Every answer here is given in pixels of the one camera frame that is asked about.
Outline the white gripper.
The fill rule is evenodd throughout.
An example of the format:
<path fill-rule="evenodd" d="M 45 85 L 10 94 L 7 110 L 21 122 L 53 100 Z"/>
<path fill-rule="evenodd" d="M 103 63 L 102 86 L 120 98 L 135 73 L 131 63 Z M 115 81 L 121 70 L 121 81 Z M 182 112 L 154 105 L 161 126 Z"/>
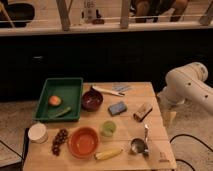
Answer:
<path fill-rule="evenodd" d="M 164 87 L 163 90 L 157 94 L 157 97 L 165 110 L 172 110 L 185 102 L 185 99 L 170 87 Z M 163 123 L 166 128 L 172 124 L 176 114 L 176 111 L 163 112 Z"/>

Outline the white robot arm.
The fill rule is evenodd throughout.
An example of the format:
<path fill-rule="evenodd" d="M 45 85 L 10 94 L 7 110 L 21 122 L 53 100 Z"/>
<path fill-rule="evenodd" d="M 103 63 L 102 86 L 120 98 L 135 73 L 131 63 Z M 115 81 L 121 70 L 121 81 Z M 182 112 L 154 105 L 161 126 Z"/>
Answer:
<path fill-rule="evenodd" d="M 157 94 L 166 128 L 176 117 L 173 108 L 182 105 L 186 100 L 198 104 L 213 115 L 213 87 L 205 83 L 207 78 L 207 67 L 200 62 L 174 68 L 166 74 L 166 86 Z"/>

